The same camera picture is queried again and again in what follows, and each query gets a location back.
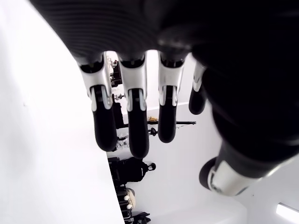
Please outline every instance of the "black backpack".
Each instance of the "black backpack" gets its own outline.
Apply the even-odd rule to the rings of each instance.
[[[116,164],[110,166],[111,173],[114,180],[117,180],[119,185],[126,184],[127,182],[139,182],[141,181],[146,172],[156,169],[154,163],[149,166],[142,160],[131,157],[126,160],[117,161]]]

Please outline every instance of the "metal rod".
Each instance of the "metal rod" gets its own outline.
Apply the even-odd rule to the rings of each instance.
[[[148,121],[148,125],[157,125],[159,121]],[[177,121],[177,125],[195,125],[196,121]]]

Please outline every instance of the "white object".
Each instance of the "white object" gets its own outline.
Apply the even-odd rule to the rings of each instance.
[[[166,102],[166,86],[174,86],[172,93],[172,105],[178,104],[178,92],[180,90],[183,77],[184,64],[178,68],[167,68],[161,62],[159,54],[159,102],[164,106]]]
[[[127,98],[128,105],[127,111],[132,111],[132,94],[130,94],[131,89],[140,89],[142,90],[142,97],[144,98],[144,103],[147,97],[147,75],[146,75],[146,53],[144,62],[138,68],[126,68],[119,62],[120,70],[121,70],[121,80],[124,88],[125,97]],[[144,108],[146,110],[146,105],[140,105],[140,108]]]
[[[193,76],[193,89],[196,92],[198,92],[200,89],[201,79],[204,71],[205,71],[205,67],[201,63],[196,62],[194,76]]]
[[[109,110],[112,107],[112,88],[110,83],[110,73],[107,67],[107,56],[106,52],[103,55],[104,64],[101,70],[94,72],[94,73],[86,73],[82,71],[80,68],[84,84],[87,90],[88,97],[92,100],[92,110],[96,111],[96,103],[95,103],[95,96],[94,96],[94,88],[95,85],[102,86],[102,96],[103,96],[103,103],[106,110]]]
[[[279,203],[277,205],[276,213],[293,223],[299,224],[299,211],[296,209],[292,209],[289,206]]]
[[[222,161],[217,171],[215,171],[215,167],[210,170],[208,185],[211,191],[216,191],[226,196],[236,196],[260,179],[245,177],[232,169],[226,161]]]

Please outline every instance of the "white surface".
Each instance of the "white surface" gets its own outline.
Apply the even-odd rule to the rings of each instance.
[[[248,209],[249,224],[292,224],[276,214],[279,203],[299,210],[299,158],[263,179],[236,199]]]
[[[168,68],[164,66],[159,60],[159,102],[164,106],[166,102],[166,86],[173,86],[172,105],[176,106],[178,103],[178,93],[180,91],[182,76],[184,71],[184,64],[178,68]]]
[[[157,117],[158,109],[148,111],[147,114]],[[148,164],[156,163],[157,168],[155,171],[147,172],[141,182],[127,184],[135,191],[135,213],[138,211],[150,213],[150,218],[155,224],[156,217],[168,218],[168,215],[181,214],[183,211],[189,214],[190,210],[194,211],[190,211],[191,214],[200,214],[190,217],[190,219],[197,219],[197,223],[211,223],[207,222],[208,217],[209,220],[216,218],[217,222],[222,218],[223,220],[237,219],[228,213],[225,213],[225,217],[222,216],[221,211],[228,208],[225,197],[208,191],[199,183],[200,169],[217,155],[221,145],[212,121],[210,106],[207,105],[201,115],[195,116],[189,112],[188,105],[179,105],[177,120],[196,121],[197,124],[177,129],[176,137],[168,144],[162,143],[158,136],[149,137],[149,154],[144,161]],[[127,132],[127,129],[118,130],[118,134]],[[119,156],[121,159],[131,157],[128,148],[107,154],[109,157]],[[205,213],[205,205],[209,203],[217,205],[218,209],[214,211],[210,209],[208,215],[201,215]],[[237,202],[234,202],[234,205],[243,208]],[[235,209],[229,211],[230,214],[237,215]]]
[[[152,218],[154,224],[246,224],[246,209],[229,197],[211,197],[200,205]]]
[[[289,209],[282,204],[278,204],[276,213],[295,224],[299,224],[299,212],[297,211]]]
[[[0,12],[0,223],[123,223],[76,62],[28,2]]]
[[[215,172],[215,167],[211,169],[208,181],[210,189],[213,189],[210,185],[212,174],[214,174],[212,184],[221,190],[221,194],[226,196],[236,196],[242,190],[260,180],[260,178],[249,178],[237,173],[225,160],[220,163],[217,172]]]

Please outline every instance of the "white wall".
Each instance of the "white wall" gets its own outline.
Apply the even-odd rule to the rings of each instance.
[[[123,223],[75,61],[27,1],[0,12],[0,223]]]
[[[155,224],[246,224],[246,209],[229,197],[213,196],[187,210],[154,217]]]
[[[299,209],[299,158],[236,199],[248,208],[249,224],[291,224],[276,214],[278,203]]]

